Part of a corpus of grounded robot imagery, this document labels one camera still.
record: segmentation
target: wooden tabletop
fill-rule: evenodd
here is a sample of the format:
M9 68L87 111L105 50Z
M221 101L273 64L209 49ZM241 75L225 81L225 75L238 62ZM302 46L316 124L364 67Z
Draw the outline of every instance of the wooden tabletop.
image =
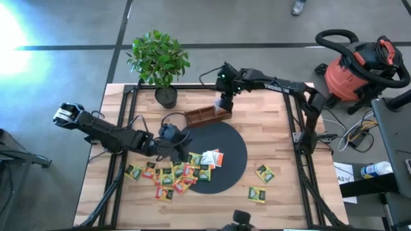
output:
M104 95L101 113L105 115L106 121L113 124L118 120L123 86L123 84L109 84ZM210 90L179 90L177 106L172 110L166 110L154 99L154 90L139 90L135 115L143 115L148 129L157 136L161 119L170 112L206 107L212 105L214 99L219 97L219 93ZM128 111L123 126L126 125L127 116ZM181 117L172 116L168 122L183 128L184 119ZM232 118L225 122L239 131L247 145L247 167L235 186L218 194L200 194L188 190L185 194L179 195L175 192L172 202L168 203L155 200L157 186L154 186L151 180L140 178L135 182L125 178L117 228L222 228L232 221L232 213L235 209L251 213L250 222L257 228L306 228L283 96L267 90L244 92L235 97ZM143 124L137 120L133 127L143 129ZM324 126L320 119L317 131L323 130ZM93 146L91 157L102 150L101 146ZM92 160L87 166L74 220L75 225L83 222L101 200L109 160L110 155L104 154ZM143 166L147 160L154 162L155 157L148 158L129 152L127 163L137 161ZM344 223L348 223L330 152L316 149L313 161L321 196L337 217ZM264 184L254 172L262 164L268 165L275 174L275 178L268 184ZM157 165L158 167L170 166L170 160L163 160ZM265 187L267 191L265 204L247 199L249 186ZM113 201L114 195L109 203L108 221L111 218ZM312 199L310 204L312 213L316 216Z

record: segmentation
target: vacuum hose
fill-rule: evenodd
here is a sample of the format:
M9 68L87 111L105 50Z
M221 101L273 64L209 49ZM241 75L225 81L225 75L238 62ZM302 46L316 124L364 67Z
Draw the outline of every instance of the vacuum hose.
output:
M349 70L353 72L353 74L355 74L357 77L395 89L403 88L410 84L410 74L408 73L402 61L397 69L397 74L399 76L398 81L382 78L381 76L377 76L365 70L358 62L358 60L354 57L353 52L351 52L348 48L341 44L337 44L335 42L324 39L324 37L331 35L344 36L349 39L350 43L358 42L358 37L353 32L348 30L326 30L320 32L317 36L315 36L315 41L321 46L330 48L340 53L343 57L347 57L349 61L351 61L350 64L347 64L349 66Z

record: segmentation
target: red vacuum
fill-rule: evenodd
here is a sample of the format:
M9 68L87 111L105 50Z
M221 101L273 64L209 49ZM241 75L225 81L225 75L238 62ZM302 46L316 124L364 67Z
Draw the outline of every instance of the red vacuum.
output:
M350 44L345 47L324 39L331 35L346 37ZM356 101L347 111L352 115L362 106L370 106L371 100L386 88L398 89L410 83L401 52L386 36L381 36L376 42L359 42L351 31L326 30L320 32L315 41L341 54L329 65L320 64L314 70L326 79L330 93L329 108L340 101ZM392 79L396 73L399 80Z

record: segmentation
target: concrete floor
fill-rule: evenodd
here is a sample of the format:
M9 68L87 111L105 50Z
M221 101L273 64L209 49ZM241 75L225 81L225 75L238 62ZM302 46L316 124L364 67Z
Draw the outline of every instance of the concrete floor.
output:
M5 0L0 3L0 128L10 132L32 152L53 160L49 169L33 166L23 195L12 209L5 230L51 230L69 228L82 187L90 146L79 131L68 132L51 119L61 102L81 103L87 110L101 105L113 50L12 51L15 46L72 46L116 44L126 0ZM181 43L314 42L326 29L344 28L360 40L374 41L386 35L394 42L411 39L411 16L401 0L309 0L299 17L292 17L293 1L158 0L132 3L123 44L147 30L168 32ZM400 47L411 68L411 47ZM180 79L198 82L198 75L230 62L236 68L252 67L267 75L314 82L319 63L328 63L337 53L325 48L189 49L191 68ZM135 83L127 57L120 52L114 83ZM215 75L206 77L214 82ZM386 90L395 96L400 90ZM347 105L333 111L347 126L366 111L347 116ZM328 112L324 118L333 119ZM327 124L330 132L342 133ZM376 142L367 153L347 148L337 152L336 162L370 163L387 160L378 130ZM379 208L373 198L361 197L358 205L347 205L350 224L362 228L382 228Z

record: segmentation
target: wooden tray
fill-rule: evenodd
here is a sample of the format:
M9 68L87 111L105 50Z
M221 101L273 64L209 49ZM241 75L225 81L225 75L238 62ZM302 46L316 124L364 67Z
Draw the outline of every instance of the wooden tray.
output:
M209 123L215 123L223 121L224 119L230 119L232 114L222 110L220 112L216 111L214 106L199 108L189 112L185 112L188 119L188 126L190 128L195 128Z

